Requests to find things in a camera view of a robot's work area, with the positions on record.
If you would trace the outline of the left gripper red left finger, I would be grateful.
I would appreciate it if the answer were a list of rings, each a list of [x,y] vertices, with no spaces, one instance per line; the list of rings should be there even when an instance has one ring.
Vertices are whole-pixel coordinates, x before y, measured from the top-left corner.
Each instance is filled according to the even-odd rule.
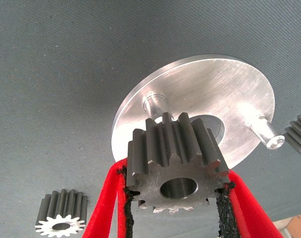
[[[109,237],[113,211],[117,205],[117,236],[133,236],[133,215],[131,202],[133,193],[126,186],[127,159],[113,164],[108,171],[99,199],[84,231],[84,238]]]

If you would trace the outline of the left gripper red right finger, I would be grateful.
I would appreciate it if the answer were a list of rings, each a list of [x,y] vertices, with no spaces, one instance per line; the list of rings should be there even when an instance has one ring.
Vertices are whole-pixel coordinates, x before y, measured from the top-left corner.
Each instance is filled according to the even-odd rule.
[[[281,238],[243,179],[233,170],[216,199],[220,238]]]

